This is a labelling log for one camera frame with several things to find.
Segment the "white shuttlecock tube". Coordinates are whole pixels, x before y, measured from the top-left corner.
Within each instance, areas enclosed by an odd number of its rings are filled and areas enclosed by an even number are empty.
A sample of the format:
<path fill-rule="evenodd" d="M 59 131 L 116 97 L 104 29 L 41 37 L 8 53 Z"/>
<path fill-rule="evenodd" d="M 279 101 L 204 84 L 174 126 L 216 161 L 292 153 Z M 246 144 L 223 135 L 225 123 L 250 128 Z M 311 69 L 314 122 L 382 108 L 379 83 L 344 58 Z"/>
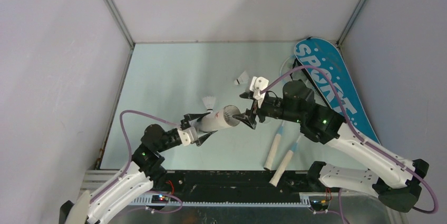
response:
<path fill-rule="evenodd" d="M 235 105 L 227 105 L 219 111 L 211 112 L 198 120 L 196 128 L 204 133 L 236 127 L 240 121 L 233 116 L 240 114 Z"/>

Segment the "white shuttlecock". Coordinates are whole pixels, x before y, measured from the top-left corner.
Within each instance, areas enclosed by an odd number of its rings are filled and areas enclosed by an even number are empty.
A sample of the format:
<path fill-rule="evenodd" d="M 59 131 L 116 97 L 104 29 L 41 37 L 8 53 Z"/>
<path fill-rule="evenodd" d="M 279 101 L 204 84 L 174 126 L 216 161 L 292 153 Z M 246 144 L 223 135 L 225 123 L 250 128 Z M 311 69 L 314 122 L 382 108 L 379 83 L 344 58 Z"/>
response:
<path fill-rule="evenodd" d="M 215 96 L 205 96 L 202 98 L 202 102 L 207 110 L 207 112 L 212 112 L 216 104 L 217 98 Z"/>
<path fill-rule="evenodd" d="M 234 85 L 242 85 L 247 84 L 250 80 L 249 74 L 247 71 L 243 71 L 235 80 Z"/>

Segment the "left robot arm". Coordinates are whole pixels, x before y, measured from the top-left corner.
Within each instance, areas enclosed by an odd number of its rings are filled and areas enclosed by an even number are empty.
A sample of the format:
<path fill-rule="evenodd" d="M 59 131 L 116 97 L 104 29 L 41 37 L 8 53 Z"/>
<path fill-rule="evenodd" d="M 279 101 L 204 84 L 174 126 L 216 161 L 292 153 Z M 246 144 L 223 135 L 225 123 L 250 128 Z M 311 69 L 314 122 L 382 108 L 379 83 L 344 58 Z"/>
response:
<path fill-rule="evenodd" d="M 75 203 L 67 201 L 60 207 L 59 223 L 109 223 L 121 210 L 145 192 L 161 190 L 166 186 L 166 169 L 162 167 L 164 157 L 160 152 L 192 143 L 201 145 L 210 133 L 198 136 L 191 125 L 194 120 L 210 114 L 186 114 L 180 124 L 172 124 L 166 131 L 159 123 L 167 123 L 153 115 L 143 116 L 154 119 L 149 125 L 135 151 L 129 150 L 127 163 L 107 182 L 95 191 L 85 191 Z"/>

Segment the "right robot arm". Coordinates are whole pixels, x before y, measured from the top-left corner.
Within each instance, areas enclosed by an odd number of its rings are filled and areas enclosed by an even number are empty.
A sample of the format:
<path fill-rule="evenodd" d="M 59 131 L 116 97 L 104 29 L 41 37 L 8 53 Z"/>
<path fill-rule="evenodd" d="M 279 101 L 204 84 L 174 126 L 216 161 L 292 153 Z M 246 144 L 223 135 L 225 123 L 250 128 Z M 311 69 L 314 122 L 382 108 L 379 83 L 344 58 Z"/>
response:
<path fill-rule="evenodd" d="M 354 128 L 342 115 L 315 102 L 314 91 L 301 81 L 283 86 L 282 97 L 261 94 L 252 87 L 241 94 L 252 105 L 236 119 L 254 129 L 258 122 L 273 118 L 300 125 L 309 140 L 344 152 L 365 169 L 349 169 L 315 161 L 307 171 L 306 183 L 313 191 L 343 188 L 377 198 L 385 206 L 409 212 L 415 208 L 429 164 L 422 159 L 399 158 L 393 152 Z"/>

